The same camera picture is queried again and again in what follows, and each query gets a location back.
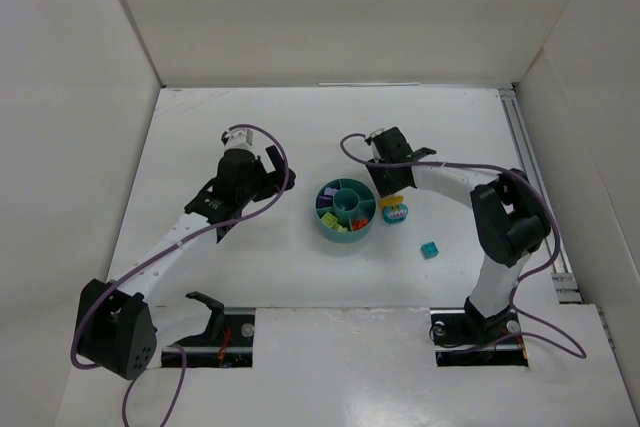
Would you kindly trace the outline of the yellow lego piece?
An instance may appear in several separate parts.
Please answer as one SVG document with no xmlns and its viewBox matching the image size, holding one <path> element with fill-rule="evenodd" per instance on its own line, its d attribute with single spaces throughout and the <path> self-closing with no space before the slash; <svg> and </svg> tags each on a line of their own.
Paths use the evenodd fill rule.
<svg viewBox="0 0 640 427">
<path fill-rule="evenodd" d="M 404 202 L 404 197 L 402 195 L 394 195 L 394 196 L 388 196 L 388 197 L 381 198 L 379 200 L 379 206 L 380 206 L 380 208 L 382 210 L 384 210 L 387 207 L 400 205 L 403 202 Z"/>
</svg>

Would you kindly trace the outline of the blue printed oval lego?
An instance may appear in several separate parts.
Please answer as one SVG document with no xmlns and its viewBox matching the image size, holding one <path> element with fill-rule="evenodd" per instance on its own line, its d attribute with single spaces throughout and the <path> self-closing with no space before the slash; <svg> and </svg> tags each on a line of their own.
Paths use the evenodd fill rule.
<svg viewBox="0 0 640 427">
<path fill-rule="evenodd" d="M 383 220 L 387 224 L 402 223 L 409 213 L 408 207 L 404 203 L 388 205 L 382 211 Z"/>
</svg>

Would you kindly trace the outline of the dark purple lego brick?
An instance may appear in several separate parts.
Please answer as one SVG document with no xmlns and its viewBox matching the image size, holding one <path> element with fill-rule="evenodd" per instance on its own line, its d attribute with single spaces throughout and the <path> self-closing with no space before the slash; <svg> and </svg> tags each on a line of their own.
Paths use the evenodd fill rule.
<svg viewBox="0 0 640 427">
<path fill-rule="evenodd" d="M 317 199 L 317 207 L 318 208 L 326 208 L 331 207 L 333 204 L 333 198 L 330 196 L 319 196 Z"/>
</svg>

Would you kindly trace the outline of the orange round lego piece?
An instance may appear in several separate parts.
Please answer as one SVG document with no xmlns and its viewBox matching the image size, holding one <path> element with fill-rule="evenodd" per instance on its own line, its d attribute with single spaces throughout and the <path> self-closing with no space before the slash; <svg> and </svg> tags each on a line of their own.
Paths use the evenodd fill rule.
<svg viewBox="0 0 640 427">
<path fill-rule="evenodd" d="M 352 223 L 352 230 L 358 231 L 362 229 L 365 225 L 363 224 L 363 219 L 356 220 Z"/>
</svg>

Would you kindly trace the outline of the lime green lego brick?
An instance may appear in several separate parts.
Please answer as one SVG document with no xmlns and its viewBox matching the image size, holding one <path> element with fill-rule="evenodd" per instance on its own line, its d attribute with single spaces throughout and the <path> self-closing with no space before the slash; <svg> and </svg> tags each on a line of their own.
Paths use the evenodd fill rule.
<svg viewBox="0 0 640 427">
<path fill-rule="evenodd" d="M 321 217 L 321 222 L 328 228 L 333 228 L 338 224 L 338 219 L 330 212 L 325 213 Z"/>
</svg>

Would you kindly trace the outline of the teal small lego brick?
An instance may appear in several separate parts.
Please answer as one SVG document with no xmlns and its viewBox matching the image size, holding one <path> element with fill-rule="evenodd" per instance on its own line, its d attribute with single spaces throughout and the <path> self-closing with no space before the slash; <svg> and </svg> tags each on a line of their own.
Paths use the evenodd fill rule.
<svg viewBox="0 0 640 427">
<path fill-rule="evenodd" d="M 432 259 L 439 255 L 439 249 L 435 242 L 428 242 L 423 244 L 420 250 L 425 259 Z"/>
</svg>

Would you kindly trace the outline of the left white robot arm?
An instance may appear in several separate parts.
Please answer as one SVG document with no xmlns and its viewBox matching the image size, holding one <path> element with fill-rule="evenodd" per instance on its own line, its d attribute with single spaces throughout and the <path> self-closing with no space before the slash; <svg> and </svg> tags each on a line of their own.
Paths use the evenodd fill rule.
<svg viewBox="0 0 640 427">
<path fill-rule="evenodd" d="M 197 314 L 165 320 L 157 296 L 162 282 L 178 271 L 178 262 L 196 240 L 209 233 L 217 242 L 236 225 L 248 220 L 251 202 L 274 206 L 294 185 L 295 174 L 282 146 L 273 143 L 266 153 L 274 167 L 266 171 L 251 150 L 228 148 L 217 174 L 184 208 L 156 252 L 109 281 L 91 280 L 78 304 L 70 360 L 79 370 L 104 368 L 126 380 L 138 378 L 157 349 L 181 341 L 208 343 L 224 331 L 223 304 L 201 292 L 186 293 Z"/>
</svg>

